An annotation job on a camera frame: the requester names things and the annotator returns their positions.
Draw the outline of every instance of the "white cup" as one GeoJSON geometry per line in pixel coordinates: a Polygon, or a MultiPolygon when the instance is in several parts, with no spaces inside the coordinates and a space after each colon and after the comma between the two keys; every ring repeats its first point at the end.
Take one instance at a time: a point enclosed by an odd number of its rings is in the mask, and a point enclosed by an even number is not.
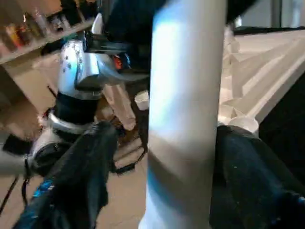
{"type": "Polygon", "coordinates": [[[143,92],[138,93],[135,96],[134,101],[137,103],[137,105],[141,111],[148,110],[148,108],[149,108],[148,91],[143,91],[143,92]]]}
{"type": "Polygon", "coordinates": [[[228,125],[238,126],[242,129],[248,130],[254,135],[258,136],[259,131],[259,123],[256,121],[255,118],[251,118],[248,116],[240,116],[233,118],[228,125]]]}

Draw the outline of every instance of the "black cable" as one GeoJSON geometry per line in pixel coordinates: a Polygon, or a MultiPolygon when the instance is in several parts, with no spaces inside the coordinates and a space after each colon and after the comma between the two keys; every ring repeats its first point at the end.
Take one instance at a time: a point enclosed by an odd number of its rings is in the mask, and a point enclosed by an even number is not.
{"type": "Polygon", "coordinates": [[[31,177],[28,158],[25,158],[25,160],[24,160],[24,168],[25,168],[25,176],[24,176],[24,181],[23,181],[22,187],[21,187],[21,195],[22,195],[23,204],[26,207],[28,205],[27,185],[30,182],[30,177],[31,177]]]}
{"type": "Polygon", "coordinates": [[[12,191],[14,190],[18,180],[19,180],[19,176],[16,176],[13,183],[10,185],[10,188],[9,188],[8,192],[6,193],[5,198],[3,199],[1,207],[0,207],[0,216],[2,215],[5,205],[7,204],[8,200],[10,198],[10,195],[11,195],[12,191]]]}

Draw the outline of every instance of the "wooden shelf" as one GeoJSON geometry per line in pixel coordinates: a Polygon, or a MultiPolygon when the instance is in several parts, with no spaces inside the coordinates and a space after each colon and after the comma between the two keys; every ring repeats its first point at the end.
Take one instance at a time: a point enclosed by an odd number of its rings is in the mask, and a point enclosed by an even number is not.
{"type": "Polygon", "coordinates": [[[61,38],[69,36],[73,33],[82,31],[82,30],[90,27],[93,24],[93,22],[94,22],[94,19],[83,22],[83,23],[80,23],[76,26],[71,27],[69,30],[59,32],[57,34],[53,34],[53,35],[48,36],[48,37],[46,37],[42,40],[39,40],[37,42],[32,42],[31,44],[29,44],[27,46],[24,46],[24,47],[18,49],[17,51],[12,52],[9,55],[6,55],[6,56],[2,57],[0,59],[0,64],[4,64],[4,63],[12,61],[12,60],[14,60],[14,59],[16,59],[20,56],[26,55],[26,54],[28,54],[28,53],[36,50],[36,49],[39,49],[39,48],[45,46],[47,43],[55,42],[57,40],[60,40],[61,38]]]}

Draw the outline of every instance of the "bottle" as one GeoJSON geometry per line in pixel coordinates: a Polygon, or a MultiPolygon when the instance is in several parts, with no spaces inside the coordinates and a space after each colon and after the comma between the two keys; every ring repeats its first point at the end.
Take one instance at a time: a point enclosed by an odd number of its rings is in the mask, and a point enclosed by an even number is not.
{"type": "Polygon", "coordinates": [[[42,30],[44,36],[48,36],[52,34],[52,31],[49,27],[46,17],[40,13],[40,11],[36,8],[35,9],[35,20],[39,25],[40,29],[42,30]]]}
{"type": "Polygon", "coordinates": [[[5,31],[17,48],[20,48],[23,46],[22,41],[20,40],[20,38],[17,35],[17,28],[13,23],[6,26],[5,31]]]}
{"type": "Polygon", "coordinates": [[[23,22],[27,25],[36,40],[39,40],[44,37],[41,29],[39,28],[37,22],[34,20],[32,15],[30,15],[29,13],[24,13],[23,22]]]}

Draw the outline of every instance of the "white pole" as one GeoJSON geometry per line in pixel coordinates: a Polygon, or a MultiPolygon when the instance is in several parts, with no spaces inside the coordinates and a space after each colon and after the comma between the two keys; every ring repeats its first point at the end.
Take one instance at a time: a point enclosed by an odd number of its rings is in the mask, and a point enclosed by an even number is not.
{"type": "Polygon", "coordinates": [[[209,227],[226,2],[174,0],[154,19],[140,229],[209,227]]]}

